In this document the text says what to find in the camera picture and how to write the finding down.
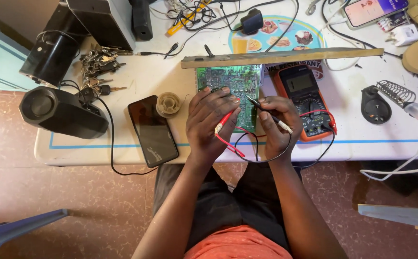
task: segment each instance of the solder spool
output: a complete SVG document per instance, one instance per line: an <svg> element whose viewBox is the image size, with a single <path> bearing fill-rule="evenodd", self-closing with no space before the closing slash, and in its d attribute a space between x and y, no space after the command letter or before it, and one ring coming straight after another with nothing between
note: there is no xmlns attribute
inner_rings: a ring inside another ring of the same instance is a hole
<svg viewBox="0 0 418 259"><path fill-rule="evenodd" d="M180 98L174 93L166 92L158 96L158 101L156 102L156 111L159 115L161 115L161 117L174 117L181 107L182 102L180 101Z"/></svg>

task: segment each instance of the hand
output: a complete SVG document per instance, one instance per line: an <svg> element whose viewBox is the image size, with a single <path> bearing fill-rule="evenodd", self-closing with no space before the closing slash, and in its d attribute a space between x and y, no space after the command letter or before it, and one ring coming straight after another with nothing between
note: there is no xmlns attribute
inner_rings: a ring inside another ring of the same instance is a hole
<svg viewBox="0 0 418 259"><path fill-rule="evenodd" d="M230 141L241 108L239 108L239 100L229 93L228 87L212 94L210 88L206 87L190 101L186 136L192 149L190 154L192 160L204 165L212 165L226 149L226 144L214 135L214 130L225 115L234 111L219 132L222 139Z"/></svg>
<svg viewBox="0 0 418 259"><path fill-rule="evenodd" d="M292 129L291 136L287 131L277 126L268 112L259 114L260 123L267 135L266 158L272 159L278 156L287 147L289 138L292 137L288 150L281 156L290 161L292 150L303 130L302 119L300 119L297 109L291 100L280 96L268 96L260 99L259 103L263 109L272 110L271 112L275 117Z"/></svg>

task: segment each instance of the orange multimeter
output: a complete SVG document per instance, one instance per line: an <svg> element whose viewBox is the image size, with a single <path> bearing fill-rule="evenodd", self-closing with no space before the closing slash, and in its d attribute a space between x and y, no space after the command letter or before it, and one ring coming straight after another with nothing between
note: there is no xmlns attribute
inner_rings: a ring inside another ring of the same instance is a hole
<svg viewBox="0 0 418 259"><path fill-rule="evenodd" d="M313 71L307 65L281 69L275 74L273 81L279 95L291 99L299 115L314 110L329 110L319 91ZM328 114L313 112L301 118L303 122L301 141L313 141L332 135L329 126L331 117Z"/></svg>

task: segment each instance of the person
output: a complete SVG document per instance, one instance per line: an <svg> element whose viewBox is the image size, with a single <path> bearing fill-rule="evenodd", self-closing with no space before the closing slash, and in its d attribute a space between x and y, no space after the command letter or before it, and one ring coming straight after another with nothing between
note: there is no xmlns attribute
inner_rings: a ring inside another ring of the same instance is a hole
<svg viewBox="0 0 418 259"><path fill-rule="evenodd" d="M226 149L214 136L218 122L234 111L219 135L226 141L241 109L229 88L198 92L189 103L186 135L191 153L184 165L161 165L155 181L154 217L133 259L340 259L345 251L307 194L291 163L303 129L289 99L269 96L259 114L267 135L268 163L249 163L231 193L212 164Z"/></svg>

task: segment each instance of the orange shirt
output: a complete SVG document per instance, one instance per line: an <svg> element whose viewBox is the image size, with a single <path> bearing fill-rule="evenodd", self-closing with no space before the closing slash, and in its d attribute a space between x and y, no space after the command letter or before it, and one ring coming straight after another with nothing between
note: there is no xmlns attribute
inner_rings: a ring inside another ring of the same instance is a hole
<svg viewBox="0 0 418 259"><path fill-rule="evenodd" d="M280 245L242 225L220 230L185 253L184 259L292 259Z"/></svg>

